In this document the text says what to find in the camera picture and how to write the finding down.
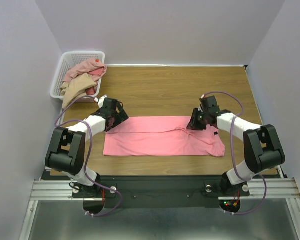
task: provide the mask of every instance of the white plastic basket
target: white plastic basket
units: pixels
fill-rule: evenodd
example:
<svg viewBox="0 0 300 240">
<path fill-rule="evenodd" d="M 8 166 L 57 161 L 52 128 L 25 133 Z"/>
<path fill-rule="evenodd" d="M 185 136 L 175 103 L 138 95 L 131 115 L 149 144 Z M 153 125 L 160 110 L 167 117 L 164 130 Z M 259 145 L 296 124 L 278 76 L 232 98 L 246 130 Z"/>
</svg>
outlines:
<svg viewBox="0 0 300 240">
<path fill-rule="evenodd" d="M 106 55 L 102 51 L 68 51 L 65 52 L 59 61 L 58 68 L 54 75 L 53 83 L 50 89 L 50 96 L 54 99 L 64 100 L 64 96 L 60 95 L 60 87 L 63 83 L 66 73 L 70 68 L 73 68 L 75 65 L 84 62 L 90 58 L 99 59 L 100 62 L 105 63 Z M 97 89 L 93 97 L 97 97 L 100 92 L 101 78 L 98 81 Z"/>
</svg>

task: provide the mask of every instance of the pink t-shirt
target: pink t-shirt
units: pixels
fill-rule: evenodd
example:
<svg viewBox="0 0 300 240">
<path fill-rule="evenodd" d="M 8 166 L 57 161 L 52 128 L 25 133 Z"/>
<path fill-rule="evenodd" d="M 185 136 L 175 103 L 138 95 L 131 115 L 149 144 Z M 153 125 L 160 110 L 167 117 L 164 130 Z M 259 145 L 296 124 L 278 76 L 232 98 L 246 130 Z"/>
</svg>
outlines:
<svg viewBox="0 0 300 240">
<path fill-rule="evenodd" d="M 138 116 L 105 135 L 106 156 L 204 156 L 223 157 L 225 145 L 218 129 L 188 130 L 189 116 Z"/>
</svg>

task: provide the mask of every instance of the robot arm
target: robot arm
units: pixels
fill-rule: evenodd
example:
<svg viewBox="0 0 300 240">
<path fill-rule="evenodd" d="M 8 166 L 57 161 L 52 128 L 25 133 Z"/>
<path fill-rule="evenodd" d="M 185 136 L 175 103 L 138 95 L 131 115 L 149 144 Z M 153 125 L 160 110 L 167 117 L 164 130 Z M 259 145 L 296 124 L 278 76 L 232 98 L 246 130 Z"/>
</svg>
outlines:
<svg viewBox="0 0 300 240">
<path fill-rule="evenodd" d="M 200 101 L 201 105 L 193 110 L 187 129 L 202 131 L 211 125 L 230 133 L 235 115 L 228 110 L 220 110 L 214 96 L 204 97 Z M 249 180 L 285 162 L 285 154 L 274 126 L 261 126 L 236 117 L 233 135 L 244 143 L 244 161 L 236 166 L 243 179 Z M 222 175 L 221 188 L 226 191 L 243 182 L 231 169 Z"/>
<path fill-rule="evenodd" d="M 84 120 L 89 124 L 92 136 L 108 132 L 129 118 L 122 103 L 116 99 L 103 96 L 98 105 L 100 109 Z M 94 181 L 100 176 L 88 167 L 86 172 L 84 170 L 85 145 L 89 139 L 88 127 L 82 122 L 67 128 L 57 127 L 52 134 L 45 165 L 65 173 L 82 185 L 93 186 L 86 173 Z"/>
</svg>

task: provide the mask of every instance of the pink towel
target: pink towel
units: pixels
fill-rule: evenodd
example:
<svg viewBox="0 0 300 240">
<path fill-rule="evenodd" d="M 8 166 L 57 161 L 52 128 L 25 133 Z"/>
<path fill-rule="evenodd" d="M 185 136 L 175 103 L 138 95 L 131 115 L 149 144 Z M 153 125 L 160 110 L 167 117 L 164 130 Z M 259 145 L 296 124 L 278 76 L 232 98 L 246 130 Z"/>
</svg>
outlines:
<svg viewBox="0 0 300 240">
<path fill-rule="evenodd" d="M 107 66 L 97 61 L 95 58 L 89 58 L 71 68 L 64 76 L 63 81 L 70 83 L 72 79 L 79 75 L 89 73 L 92 75 L 92 80 L 98 83 L 99 79 L 107 72 Z"/>
<path fill-rule="evenodd" d="M 223 157 L 225 145 L 218 129 L 187 130 L 189 116 L 130 117 L 105 135 L 106 156 Z"/>
</svg>

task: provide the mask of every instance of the wooden surface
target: wooden surface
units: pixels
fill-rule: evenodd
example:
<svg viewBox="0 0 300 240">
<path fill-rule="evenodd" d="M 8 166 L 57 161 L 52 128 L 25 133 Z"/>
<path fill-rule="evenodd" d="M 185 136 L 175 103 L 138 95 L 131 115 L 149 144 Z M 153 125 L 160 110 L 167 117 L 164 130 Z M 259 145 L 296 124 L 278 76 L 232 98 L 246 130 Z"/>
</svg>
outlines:
<svg viewBox="0 0 300 240">
<path fill-rule="evenodd" d="M 123 102 L 130 117 L 191 116 L 199 98 L 210 91 L 225 91 L 239 98 L 243 119 L 261 124 L 255 100 L 243 67 L 109 67 L 102 78 L 99 97 L 107 94 Z M 222 110 L 239 113 L 230 97 L 216 94 Z M 96 103 L 75 103 L 64 121 L 84 119 L 98 110 Z M 224 157 L 213 156 L 103 156 L 105 133 L 93 138 L 88 167 L 101 175 L 221 175 L 232 168 L 230 135 L 221 131 Z M 235 139 L 236 163 L 244 159 L 243 143 Z M 89 142 L 86 143 L 86 154 Z M 272 169 L 267 174 L 276 174 Z"/>
</svg>

